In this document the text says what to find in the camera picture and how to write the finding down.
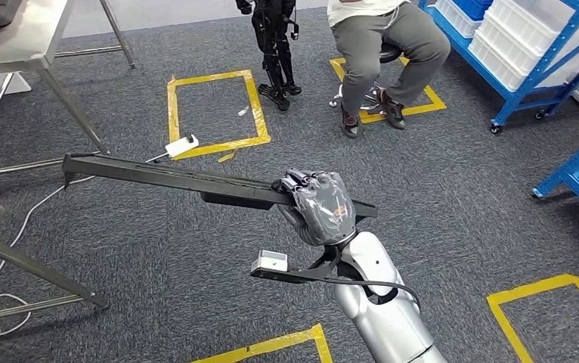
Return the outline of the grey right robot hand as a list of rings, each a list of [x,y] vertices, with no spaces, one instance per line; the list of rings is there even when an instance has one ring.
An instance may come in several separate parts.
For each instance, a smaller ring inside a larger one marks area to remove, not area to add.
[[[280,205],[283,217],[311,246],[335,245],[356,234],[356,210],[338,172],[289,169],[273,182],[296,205]]]

